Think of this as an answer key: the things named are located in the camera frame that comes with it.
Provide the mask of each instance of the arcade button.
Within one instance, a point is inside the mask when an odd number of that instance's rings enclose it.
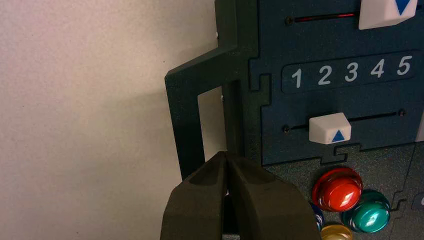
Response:
[[[318,230],[321,231],[325,222],[323,212],[312,203],[310,206],[312,207],[313,213],[315,214],[316,226],[318,227]]]
[[[329,212],[353,208],[363,190],[361,177],[351,168],[340,167],[322,175],[312,189],[312,202]]]
[[[341,220],[355,232],[378,232],[389,223],[389,201],[378,191],[366,190],[354,208],[341,214]]]
[[[322,240],[353,240],[352,231],[339,224],[329,225],[321,230]]]

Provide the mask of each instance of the number 1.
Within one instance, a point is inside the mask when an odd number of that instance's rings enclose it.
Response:
[[[302,77],[302,70],[299,68],[293,75],[291,75],[292,78],[296,78],[296,88],[301,87],[301,77]]]

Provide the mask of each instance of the white wall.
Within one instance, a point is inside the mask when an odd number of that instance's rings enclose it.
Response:
[[[159,239],[181,181],[164,76],[215,37],[213,0],[0,0],[0,239]]]

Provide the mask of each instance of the number 4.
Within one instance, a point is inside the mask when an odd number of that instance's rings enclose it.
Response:
[[[382,74],[384,73],[383,66],[384,66],[384,58],[381,59],[377,63],[377,65],[375,65],[374,69],[371,71],[371,75],[377,75],[377,78],[380,78]]]

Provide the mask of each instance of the number 5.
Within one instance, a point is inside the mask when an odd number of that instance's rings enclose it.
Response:
[[[404,71],[401,71],[400,69],[397,70],[397,75],[402,76],[405,75],[409,72],[411,65],[408,62],[405,62],[405,60],[409,60],[412,59],[412,56],[404,56],[402,57],[402,59],[400,60],[399,63],[399,68],[405,67]]]

